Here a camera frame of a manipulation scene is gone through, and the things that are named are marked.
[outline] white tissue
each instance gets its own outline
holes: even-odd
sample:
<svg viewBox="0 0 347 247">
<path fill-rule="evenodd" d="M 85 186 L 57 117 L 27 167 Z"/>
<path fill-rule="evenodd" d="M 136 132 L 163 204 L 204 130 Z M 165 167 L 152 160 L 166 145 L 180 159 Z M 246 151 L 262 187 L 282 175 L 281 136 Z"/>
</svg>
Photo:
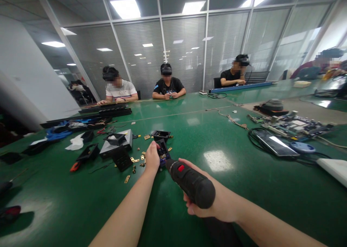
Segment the white tissue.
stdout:
<svg viewBox="0 0 347 247">
<path fill-rule="evenodd" d="M 81 149 L 83 147 L 83 139 L 81 138 L 84 133 L 74 137 L 73 139 L 70 139 L 71 145 L 68 146 L 67 150 L 77 150 Z"/>
</svg>

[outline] white t-shirt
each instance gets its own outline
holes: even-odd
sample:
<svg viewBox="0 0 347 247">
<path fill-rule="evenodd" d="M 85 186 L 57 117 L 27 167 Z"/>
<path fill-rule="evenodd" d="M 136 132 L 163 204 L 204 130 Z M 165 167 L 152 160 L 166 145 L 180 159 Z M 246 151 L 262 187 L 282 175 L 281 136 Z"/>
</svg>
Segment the white t-shirt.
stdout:
<svg viewBox="0 0 347 247">
<path fill-rule="evenodd" d="M 107 84 L 106 87 L 106 96 L 112 96 L 116 98 L 129 98 L 131 95 L 137 94 L 135 86 L 126 80 L 122 79 L 122 87 L 117 88 L 112 84 Z"/>
</svg>

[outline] white wall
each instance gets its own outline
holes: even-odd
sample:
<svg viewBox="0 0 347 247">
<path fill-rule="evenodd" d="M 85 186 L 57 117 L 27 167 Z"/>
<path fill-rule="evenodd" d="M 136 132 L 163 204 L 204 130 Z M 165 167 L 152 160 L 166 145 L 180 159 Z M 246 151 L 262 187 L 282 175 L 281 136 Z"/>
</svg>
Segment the white wall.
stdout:
<svg viewBox="0 0 347 247">
<path fill-rule="evenodd" d="M 66 118 L 77 113 L 80 107 L 23 25 L 0 16 L 0 33 L 0 88 L 1 93 L 11 101 L 7 105 L 2 103 L 4 108 L 13 112 L 21 105 L 18 109 L 22 111 L 19 121 L 25 124 L 24 119 L 29 118 L 36 124 L 36 129 L 37 124 L 45 120 Z M 4 89 L 4 86 L 10 87 L 10 90 Z M 35 112 L 38 111 L 36 115 L 32 115 L 33 106 Z"/>
<path fill-rule="evenodd" d="M 328 29 L 324 33 L 317 48 L 309 61 L 315 59 L 316 55 L 325 50 L 337 46 L 347 31 L 347 0 L 341 0 L 334 15 L 331 17 Z"/>
</svg>

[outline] hand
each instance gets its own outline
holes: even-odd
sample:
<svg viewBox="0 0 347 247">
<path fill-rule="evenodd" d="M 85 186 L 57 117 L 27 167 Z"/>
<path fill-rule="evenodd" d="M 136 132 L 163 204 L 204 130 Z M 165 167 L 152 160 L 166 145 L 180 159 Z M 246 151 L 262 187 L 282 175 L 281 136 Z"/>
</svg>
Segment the hand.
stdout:
<svg viewBox="0 0 347 247">
<path fill-rule="evenodd" d="M 125 100 L 123 98 L 117 98 L 116 103 L 124 103 Z"/>
<path fill-rule="evenodd" d="M 237 80 L 237 83 L 240 85 L 244 85 L 246 83 L 246 81 L 239 79 L 239 80 Z"/>
<path fill-rule="evenodd" d="M 158 171 L 160 159 L 158 155 L 157 149 L 159 149 L 159 145 L 152 141 L 152 143 L 149 145 L 147 151 L 146 151 L 146 170 L 150 171 Z"/>
<path fill-rule="evenodd" d="M 106 103 L 109 103 L 108 101 L 106 101 L 106 100 L 102 100 L 102 101 L 99 101 L 98 103 L 97 103 L 97 105 L 102 105 L 102 104 L 106 104 Z"/>
<path fill-rule="evenodd" d="M 227 189 L 208 173 L 202 171 L 188 160 L 179 158 L 178 161 L 185 163 L 187 166 L 203 174 L 211 180 L 216 189 L 216 198 L 209 209 L 200 209 L 197 205 L 193 204 L 188 196 L 183 192 L 183 200 L 187 202 L 186 206 L 188 207 L 188 214 L 196 215 L 198 217 L 216 217 L 218 220 L 223 222 L 238 221 L 239 216 L 243 211 L 242 207 L 247 200 Z"/>
<path fill-rule="evenodd" d="M 178 93 L 171 93 L 171 96 L 174 98 L 174 99 L 177 99 L 179 96 L 178 96 Z"/>
</svg>

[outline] circuit board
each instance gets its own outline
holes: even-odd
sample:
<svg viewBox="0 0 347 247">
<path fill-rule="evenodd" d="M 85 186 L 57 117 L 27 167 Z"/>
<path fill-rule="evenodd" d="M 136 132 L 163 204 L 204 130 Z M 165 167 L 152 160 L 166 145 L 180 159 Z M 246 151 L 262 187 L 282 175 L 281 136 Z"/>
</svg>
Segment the circuit board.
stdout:
<svg viewBox="0 0 347 247">
<path fill-rule="evenodd" d="M 296 141 L 305 141 L 321 136 L 332 131 L 336 125 L 334 123 L 323 124 L 313 119 L 296 116 L 296 113 L 293 111 L 280 117 L 267 117 L 261 125 L 275 134 Z"/>
</svg>

